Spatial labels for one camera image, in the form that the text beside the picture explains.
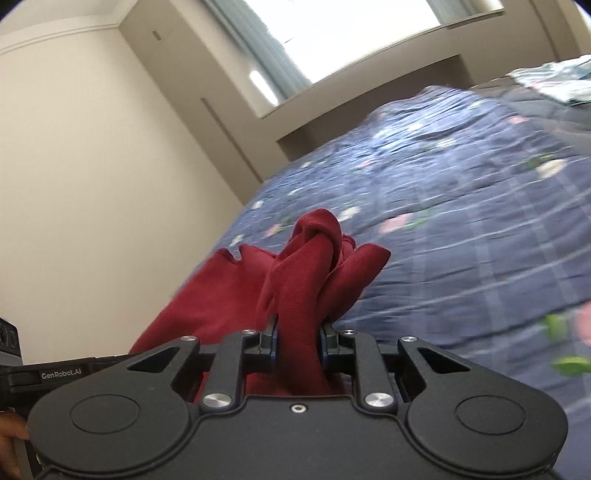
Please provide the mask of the person's left hand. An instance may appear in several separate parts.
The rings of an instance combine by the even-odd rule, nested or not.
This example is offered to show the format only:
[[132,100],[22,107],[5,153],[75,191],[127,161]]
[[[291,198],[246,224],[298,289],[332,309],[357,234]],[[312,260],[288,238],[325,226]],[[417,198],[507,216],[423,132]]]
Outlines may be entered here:
[[28,440],[27,422],[12,411],[0,414],[0,464],[2,479],[19,479],[21,471],[14,440]]

